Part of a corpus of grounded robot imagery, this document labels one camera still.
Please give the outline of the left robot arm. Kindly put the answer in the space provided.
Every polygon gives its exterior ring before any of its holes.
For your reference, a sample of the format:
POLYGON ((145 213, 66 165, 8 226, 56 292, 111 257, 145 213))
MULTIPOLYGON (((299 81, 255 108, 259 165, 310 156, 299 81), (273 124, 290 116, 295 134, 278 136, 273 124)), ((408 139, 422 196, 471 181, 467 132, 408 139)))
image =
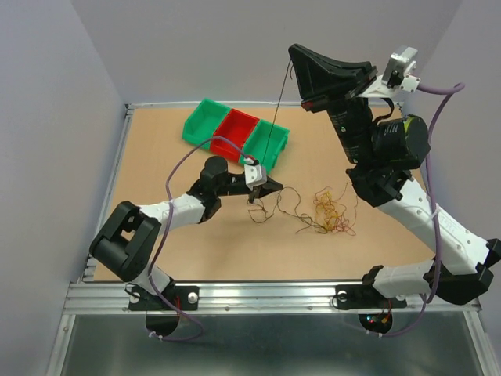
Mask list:
POLYGON ((225 158, 209 157, 199 179, 183 195, 139 206, 122 201, 91 242, 89 254, 121 281, 146 291, 156 308, 167 308, 174 301, 174 281, 150 259, 157 238, 208 221, 221 207, 222 197, 246 195, 252 203, 282 188, 256 161, 234 174, 225 158))

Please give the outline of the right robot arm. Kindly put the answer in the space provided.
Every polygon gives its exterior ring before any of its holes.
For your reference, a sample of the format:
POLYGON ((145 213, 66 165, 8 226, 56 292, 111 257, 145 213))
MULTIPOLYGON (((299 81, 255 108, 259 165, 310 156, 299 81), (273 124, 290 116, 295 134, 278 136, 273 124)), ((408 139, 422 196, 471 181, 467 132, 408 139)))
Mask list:
POLYGON ((340 309, 377 306, 409 295, 441 298, 463 305, 490 287, 500 242, 486 240, 440 208, 429 186, 413 170, 427 165, 432 127, 416 115, 374 117, 369 100, 392 103, 400 92, 429 92, 415 75, 414 48, 391 54, 383 74, 370 62, 331 59, 294 44, 288 49, 302 107, 326 112, 351 167, 356 195, 400 222, 428 246, 434 257, 406 266, 374 266, 358 284, 336 296, 340 309))

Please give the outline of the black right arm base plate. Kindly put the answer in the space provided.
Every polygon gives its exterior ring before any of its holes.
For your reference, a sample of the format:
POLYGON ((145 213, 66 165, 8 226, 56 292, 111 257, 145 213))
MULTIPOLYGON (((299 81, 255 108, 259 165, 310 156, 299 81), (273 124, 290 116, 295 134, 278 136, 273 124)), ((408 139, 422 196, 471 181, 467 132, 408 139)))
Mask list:
POLYGON ((385 298, 371 286, 362 284, 342 284, 336 286, 332 305, 340 310, 350 309, 402 309, 407 306, 405 299, 385 298))

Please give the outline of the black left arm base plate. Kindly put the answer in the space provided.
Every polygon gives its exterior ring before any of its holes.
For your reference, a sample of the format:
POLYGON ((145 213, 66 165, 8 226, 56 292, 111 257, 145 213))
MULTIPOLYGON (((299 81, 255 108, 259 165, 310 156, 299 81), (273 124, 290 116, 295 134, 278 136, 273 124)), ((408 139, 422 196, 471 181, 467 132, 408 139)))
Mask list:
POLYGON ((130 311, 165 311, 171 308, 165 304, 167 299, 176 308, 183 311, 198 310, 198 302, 200 297, 200 288, 195 285, 176 284, 167 287, 163 292, 164 298, 155 294, 150 294, 148 291, 139 286, 129 284, 125 288, 128 294, 128 309, 130 311))

